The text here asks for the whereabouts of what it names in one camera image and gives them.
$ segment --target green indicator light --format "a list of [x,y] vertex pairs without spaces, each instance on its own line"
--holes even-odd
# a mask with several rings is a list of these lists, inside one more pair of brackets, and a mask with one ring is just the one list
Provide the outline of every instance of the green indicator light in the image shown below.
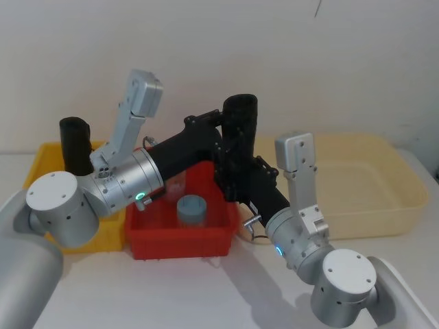
[[143,197],[144,197],[145,195],[146,195],[146,194],[145,194],[144,192],[140,192],[138,195],[136,195],[136,200],[143,199]]

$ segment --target plastic bin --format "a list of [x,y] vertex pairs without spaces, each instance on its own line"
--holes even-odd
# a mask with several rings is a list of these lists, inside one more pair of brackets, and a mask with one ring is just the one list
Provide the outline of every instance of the plastic bin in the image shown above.
[[127,208],[126,236],[134,259],[225,256],[237,231],[235,202],[225,202],[213,181],[213,163],[201,162],[186,172],[185,194],[203,197],[207,213],[202,227],[184,227],[177,218],[176,202],[164,197],[139,212]]
[[[103,142],[92,142],[91,144],[93,149],[97,149]],[[64,170],[61,143],[44,143],[36,154],[23,188],[28,188],[37,178],[46,173],[59,170]],[[123,232],[125,212],[125,209],[123,209],[112,216],[99,219],[99,230],[93,240],[81,248],[61,248],[62,252],[65,254],[76,254],[83,252],[117,252],[122,250],[125,243],[125,234]],[[54,241],[50,234],[46,237],[50,241]]]
[[[275,167],[274,140],[257,136],[254,153]],[[317,200],[331,239],[405,234],[418,223],[428,202],[427,189],[385,139],[372,134],[316,134],[315,145]],[[277,182],[288,198],[282,173]],[[250,215],[241,212],[242,219]],[[254,229],[264,233],[259,224]],[[239,235],[249,239],[245,230]]]

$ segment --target red plastic bin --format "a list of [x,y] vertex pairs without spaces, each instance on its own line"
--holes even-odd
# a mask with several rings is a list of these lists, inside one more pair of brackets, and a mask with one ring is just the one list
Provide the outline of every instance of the red plastic bin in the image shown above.
[[185,195],[207,202],[202,227],[183,227],[177,218],[176,202],[164,197],[140,212],[127,208],[125,231],[134,259],[226,256],[237,231],[239,212],[235,202],[226,202],[213,181],[213,163],[201,162],[186,172]]

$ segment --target white table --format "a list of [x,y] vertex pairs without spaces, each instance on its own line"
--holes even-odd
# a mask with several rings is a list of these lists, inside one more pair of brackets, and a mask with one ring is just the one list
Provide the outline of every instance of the white table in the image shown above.
[[[421,222],[404,236],[333,244],[389,260],[439,319],[439,186],[413,155],[401,154],[429,189]],[[32,159],[0,156],[0,203],[21,187]],[[134,261],[129,250],[72,255],[35,329],[327,328],[312,315],[311,291],[272,246],[238,238],[224,258]],[[363,312],[351,328],[374,326]]]

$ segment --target silver clamp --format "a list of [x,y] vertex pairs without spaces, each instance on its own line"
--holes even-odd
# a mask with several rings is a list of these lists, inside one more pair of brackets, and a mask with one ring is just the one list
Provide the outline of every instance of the silver clamp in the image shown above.
[[261,220],[261,218],[262,218],[261,215],[255,215],[252,218],[247,219],[245,222],[242,223],[243,227],[245,227],[247,231],[249,231],[249,233],[252,235],[252,238],[254,236],[253,224]]
[[135,204],[138,211],[144,211],[148,204],[152,203],[152,199],[150,197],[144,197],[143,199],[136,200]]
[[316,155],[311,133],[293,132],[276,139],[277,167],[288,180],[289,205],[303,232],[309,237],[327,238],[328,224],[324,221],[316,198]]
[[147,117],[154,117],[163,86],[150,72],[132,70],[124,100],[119,103],[116,128],[111,139],[90,155],[96,171],[120,165],[134,149]]

